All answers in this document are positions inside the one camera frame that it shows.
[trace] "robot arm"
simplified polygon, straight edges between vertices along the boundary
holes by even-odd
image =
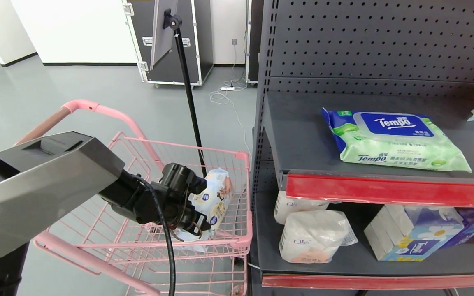
[[[112,209],[140,224],[165,223],[199,235],[211,225],[188,201],[206,181],[171,163],[147,188],[98,139],[76,132],[41,137],[0,152],[0,257],[11,253],[98,194]]]

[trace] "pink shopping cart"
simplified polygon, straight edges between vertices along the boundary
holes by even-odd
[[[246,255],[252,238],[248,154],[147,140],[126,114],[98,103],[76,100],[45,120],[20,142],[44,135],[77,109],[87,109],[123,120],[136,137],[119,132],[109,143],[126,163],[125,170],[158,180],[164,165],[186,165],[202,176],[198,150],[207,170],[229,172],[234,196],[224,220],[210,240],[175,241],[177,294],[240,296],[246,293]],[[126,295],[160,295],[169,288],[169,265],[161,226],[139,225],[124,219],[99,197],[90,200],[38,234],[34,245],[82,270],[102,272],[130,287]],[[235,264],[235,259],[244,264]]]

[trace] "shopping cart wheel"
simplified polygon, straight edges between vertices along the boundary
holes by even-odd
[[[244,291],[244,285],[238,285],[233,288],[232,296],[242,296]]]
[[[242,266],[244,266],[244,259],[239,258],[239,257],[233,257],[233,264],[235,266],[242,267]]]

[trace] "white wall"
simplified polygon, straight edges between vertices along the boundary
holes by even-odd
[[[10,0],[0,0],[0,63],[36,52]]]
[[[237,39],[237,64],[244,64],[243,39],[246,30],[247,0],[211,0],[213,60],[216,64],[233,64]]]
[[[136,62],[122,0],[11,0],[42,62]],[[214,61],[244,63],[246,0],[211,0]]]
[[[42,62],[136,62],[122,0],[11,0]]]

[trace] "monitor mount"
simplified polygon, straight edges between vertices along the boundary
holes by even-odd
[[[186,96],[188,97],[188,105],[190,107],[191,122],[193,124],[193,132],[198,147],[202,147],[201,135],[199,133],[199,123],[195,112],[195,103],[193,102],[193,92],[191,90],[190,73],[188,72],[188,64],[186,63],[186,54],[184,53],[184,44],[182,43],[182,34],[180,33],[182,19],[178,15],[171,15],[171,8],[164,11],[163,29],[171,28],[175,33],[175,43],[177,52],[179,53],[180,66],[182,67],[182,76],[184,77],[184,87],[186,88]],[[199,149],[199,160],[202,167],[202,174],[206,176],[206,166],[204,164],[204,155]]]

